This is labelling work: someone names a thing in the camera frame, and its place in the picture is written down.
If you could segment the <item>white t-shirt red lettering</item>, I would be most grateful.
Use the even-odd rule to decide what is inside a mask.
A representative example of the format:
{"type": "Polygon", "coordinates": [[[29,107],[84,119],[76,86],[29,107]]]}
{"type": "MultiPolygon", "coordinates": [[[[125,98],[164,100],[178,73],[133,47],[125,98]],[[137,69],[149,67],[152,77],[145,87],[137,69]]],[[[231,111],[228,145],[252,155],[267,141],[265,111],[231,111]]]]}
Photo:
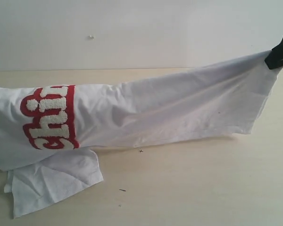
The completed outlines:
{"type": "Polygon", "coordinates": [[[279,73],[267,55],[117,85],[0,88],[0,170],[14,217],[101,182],[93,147],[249,134],[279,73]]]}

